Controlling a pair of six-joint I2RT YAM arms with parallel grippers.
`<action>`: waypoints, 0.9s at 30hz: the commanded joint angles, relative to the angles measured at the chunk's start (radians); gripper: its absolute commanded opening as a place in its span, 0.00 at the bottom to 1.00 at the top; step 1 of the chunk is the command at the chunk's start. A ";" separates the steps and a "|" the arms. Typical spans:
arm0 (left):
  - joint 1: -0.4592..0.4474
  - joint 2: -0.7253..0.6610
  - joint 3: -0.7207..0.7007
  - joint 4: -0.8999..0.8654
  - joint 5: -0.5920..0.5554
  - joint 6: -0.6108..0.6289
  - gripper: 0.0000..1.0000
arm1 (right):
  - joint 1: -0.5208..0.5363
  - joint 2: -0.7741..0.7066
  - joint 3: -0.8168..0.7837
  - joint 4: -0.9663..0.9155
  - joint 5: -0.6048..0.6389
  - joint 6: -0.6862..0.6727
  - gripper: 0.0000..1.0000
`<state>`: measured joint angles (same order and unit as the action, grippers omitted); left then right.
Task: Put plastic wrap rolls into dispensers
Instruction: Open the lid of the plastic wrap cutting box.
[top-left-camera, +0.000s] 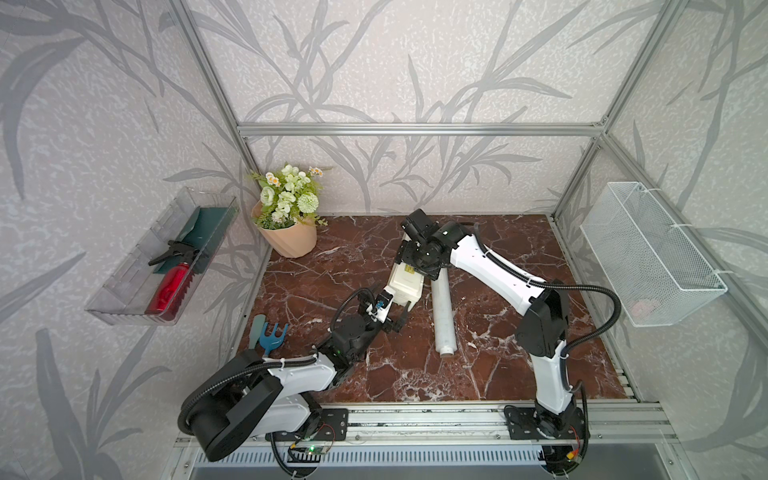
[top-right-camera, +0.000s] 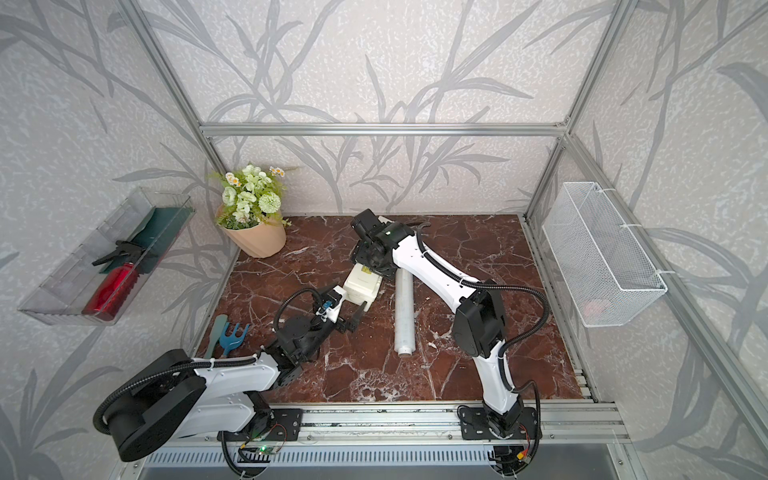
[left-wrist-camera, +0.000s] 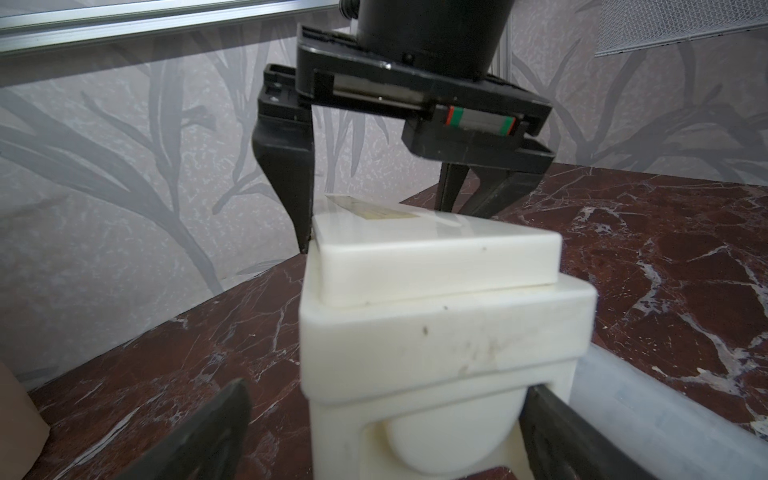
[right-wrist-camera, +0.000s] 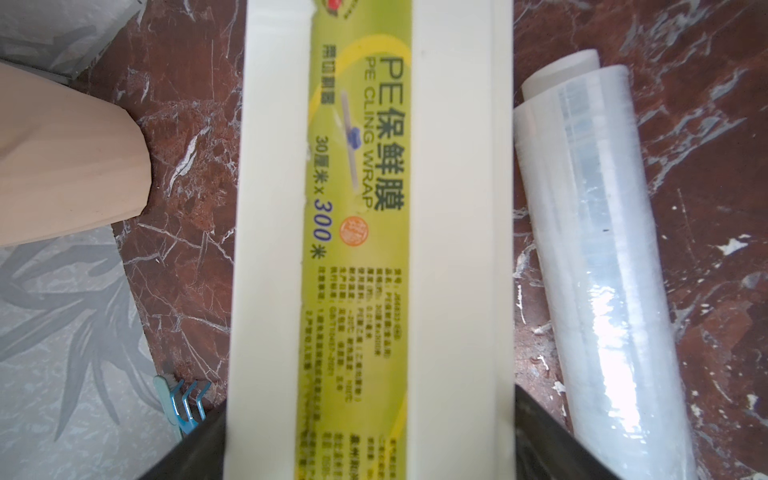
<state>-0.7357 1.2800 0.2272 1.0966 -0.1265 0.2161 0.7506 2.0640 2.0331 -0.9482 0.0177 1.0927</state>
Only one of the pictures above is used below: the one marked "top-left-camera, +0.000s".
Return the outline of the cream dispenser base tray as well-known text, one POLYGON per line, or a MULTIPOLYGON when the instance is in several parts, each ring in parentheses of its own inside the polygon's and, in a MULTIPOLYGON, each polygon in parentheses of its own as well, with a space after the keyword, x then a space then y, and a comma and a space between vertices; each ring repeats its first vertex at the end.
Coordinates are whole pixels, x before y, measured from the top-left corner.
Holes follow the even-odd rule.
POLYGON ((395 255, 394 264, 385 289, 393 295, 393 302, 411 311, 420 301, 423 292, 424 275, 403 259, 405 247, 411 238, 405 234, 395 255))

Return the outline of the clear plastic wrap roll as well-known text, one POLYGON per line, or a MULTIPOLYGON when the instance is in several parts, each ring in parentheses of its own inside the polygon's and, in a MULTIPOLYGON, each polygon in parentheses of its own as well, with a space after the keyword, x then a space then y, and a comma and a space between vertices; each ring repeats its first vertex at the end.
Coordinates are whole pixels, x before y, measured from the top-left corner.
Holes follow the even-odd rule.
POLYGON ((449 276, 446 268, 442 268, 438 278, 431 281, 431 298, 435 349, 441 357, 453 356, 457 350, 457 341, 449 276))

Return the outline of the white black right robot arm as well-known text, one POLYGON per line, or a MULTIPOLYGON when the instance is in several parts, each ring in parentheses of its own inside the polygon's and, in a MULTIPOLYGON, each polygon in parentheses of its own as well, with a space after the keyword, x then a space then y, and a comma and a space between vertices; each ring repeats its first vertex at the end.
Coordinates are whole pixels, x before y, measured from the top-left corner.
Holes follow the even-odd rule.
POLYGON ((567 375, 569 287, 524 272, 487 247, 477 229, 443 225, 418 209, 401 223, 406 235, 398 259, 432 280, 458 268, 496 292, 521 316, 516 342, 530 357, 536 382, 535 408, 541 422, 562 426, 576 410, 567 375))

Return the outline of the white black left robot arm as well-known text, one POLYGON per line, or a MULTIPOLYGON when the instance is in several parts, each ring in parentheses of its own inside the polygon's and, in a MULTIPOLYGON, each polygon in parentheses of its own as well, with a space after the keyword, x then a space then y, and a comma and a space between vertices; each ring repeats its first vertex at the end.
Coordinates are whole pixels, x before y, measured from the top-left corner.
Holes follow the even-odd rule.
POLYGON ((253 435, 316 432, 322 408, 312 394, 340 386, 379 333, 402 329, 408 314, 391 320, 394 304, 392 287, 378 294, 360 288, 336 310, 328 336, 311 354, 285 359, 242 351, 182 402, 179 431, 195 437, 210 461, 253 435))

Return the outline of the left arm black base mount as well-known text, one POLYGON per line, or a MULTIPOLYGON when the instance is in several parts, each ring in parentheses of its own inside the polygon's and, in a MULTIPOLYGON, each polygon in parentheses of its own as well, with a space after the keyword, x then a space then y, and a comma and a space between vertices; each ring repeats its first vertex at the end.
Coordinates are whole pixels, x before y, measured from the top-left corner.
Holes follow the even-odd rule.
POLYGON ((278 442, 299 442, 305 440, 343 441, 349 426, 346 408, 322 408, 310 414, 309 419, 293 432, 280 431, 272 434, 278 442))

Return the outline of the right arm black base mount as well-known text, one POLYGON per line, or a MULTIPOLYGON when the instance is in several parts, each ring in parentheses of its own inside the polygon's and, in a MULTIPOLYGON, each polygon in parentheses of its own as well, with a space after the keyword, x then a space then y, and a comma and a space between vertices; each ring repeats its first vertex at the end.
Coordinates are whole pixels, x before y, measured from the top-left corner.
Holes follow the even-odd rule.
POLYGON ((503 416, 511 440, 585 440, 590 436, 584 411, 574 401, 559 414, 538 403, 533 407, 506 405, 503 416))

